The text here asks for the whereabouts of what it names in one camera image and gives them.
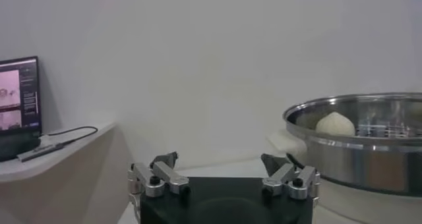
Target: black cable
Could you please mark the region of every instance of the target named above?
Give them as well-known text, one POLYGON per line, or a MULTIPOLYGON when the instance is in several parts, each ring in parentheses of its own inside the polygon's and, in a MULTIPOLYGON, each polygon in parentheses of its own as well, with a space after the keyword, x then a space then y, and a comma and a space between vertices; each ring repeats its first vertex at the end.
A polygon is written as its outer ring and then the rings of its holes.
POLYGON ((296 165, 300 169, 305 168, 305 166, 303 166, 302 163, 300 163, 295 157, 293 157, 293 155, 291 155, 291 154, 286 154, 286 155, 287 155, 287 158, 291 161, 292 164, 296 165))
POLYGON ((62 134, 66 134, 66 133, 69 133, 69 132, 74 132, 76 130, 82 130, 82 129, 92 129, 93 131, 90 132, 90 133, 88 133, 88 134, 85 134, 83 136, 80 136, 78 138, 75 138, 75 139, 72 139, 72 140, 67 140, 66 142, 61 142, 58 145, 64 147, 64 146, 67 146, 67 145, 69 145, 69 144, 71 144, 73 142, 76 142, 77 140, 86 138, 86 137, 88 137, 88 136, 90 136, 90 135, 95 134, 95 133, 98 132, 98 128, 96 128, 96 127, 93 127, 93 126, 81 126, 81 127, 73 128, 73 129, 70 129, 70 130, 65 130, 63 132, 57 132, 57 133, 48 134, 48 136, 58 136, 58 135, 62 135, 62 134))

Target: silver bracket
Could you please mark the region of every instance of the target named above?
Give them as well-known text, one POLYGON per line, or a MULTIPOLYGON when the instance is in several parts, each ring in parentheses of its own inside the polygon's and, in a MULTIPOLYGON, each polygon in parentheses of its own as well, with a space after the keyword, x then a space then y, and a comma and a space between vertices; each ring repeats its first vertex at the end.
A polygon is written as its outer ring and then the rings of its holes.
POLYGON ((142 185, 133 173, 132 167, 127 171, 127 188, 129 191, 129 201, 133 205, 136 220, 140 223, 140 194, 142 193, 142 185))
POLYGON ((264 189, 269 190, 273 196, 280 195, 283 185, 295 177, 295 166, 290 163, 284 164, 271 177, 262 180, 264 189))
POLYGON ((145 195, 148 197, 159 197, 164 193, 164 181, 152 174, 151 170, 143 163, 133 165, 133 173, 139 179, 145 195))
POLYGON ((172 168, 162 161, 155 162, 152 166, 152 172, 168 183, 170 191, 174 194, 184 194, 190 191, 189 179, 178 175, 172 168))
POLYGON ((314 199, 314 206, 318 202, 320 173, 314 167, 306 166, 298 176, 289 181, 289 195, 296 200, 304 200, 308 196, 314 199))
POLYGON ((143 163, 134 163, 127 171, 129 200, 133 205, 135 217, 140 223, 140 195, 151 198, 159 197, 164 194, 164 181, 152 174, 151 170, 143 163))

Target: white table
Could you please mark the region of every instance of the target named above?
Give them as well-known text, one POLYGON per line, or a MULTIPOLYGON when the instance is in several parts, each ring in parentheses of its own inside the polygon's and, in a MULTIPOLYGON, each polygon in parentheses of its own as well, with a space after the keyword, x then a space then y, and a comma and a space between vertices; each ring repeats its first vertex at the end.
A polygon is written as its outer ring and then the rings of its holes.
MULTIPOLYGON (((29 179, 30 177, 44 173, 48 169, 51 169, 54 165, 62 162, 70 155, 73 155, 83 147, 89 145, 89 143, 95 141, 95 139, 101 135, 111 130, 114 127, 114 123, 102 123, 94 126, 98 128, 97 133, 73 142, 62 150, 51 152, 50 154, 37 157, 36 159, 32 159, 24 163, 20 162, 18 159, 0 163, 0 183, 29 179)), ((66 140, 84 135, 90 131, 90 129, 86 131, 78 130, 76 132, 70 132, 68 134, 51 137, 51 140, 52 142, 64 142, 66 140)))

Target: computer display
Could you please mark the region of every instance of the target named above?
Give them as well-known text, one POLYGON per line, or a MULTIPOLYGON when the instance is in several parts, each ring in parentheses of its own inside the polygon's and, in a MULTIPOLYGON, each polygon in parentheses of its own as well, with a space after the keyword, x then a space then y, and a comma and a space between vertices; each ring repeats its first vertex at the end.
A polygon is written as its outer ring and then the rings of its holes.
POLYGON ((0 61, 0 134, 41 132, 38 58, 0 61))

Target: steamed bun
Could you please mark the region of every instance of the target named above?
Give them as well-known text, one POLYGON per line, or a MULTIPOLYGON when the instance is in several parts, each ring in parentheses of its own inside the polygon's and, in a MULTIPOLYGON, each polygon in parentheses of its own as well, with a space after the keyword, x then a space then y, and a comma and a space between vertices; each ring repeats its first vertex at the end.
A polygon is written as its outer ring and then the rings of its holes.
POLYGON ((345 116, 333 112, 322 118, 317 124, 315 130, 327 134, 341 134, 355 136, 355 125, 345 116))

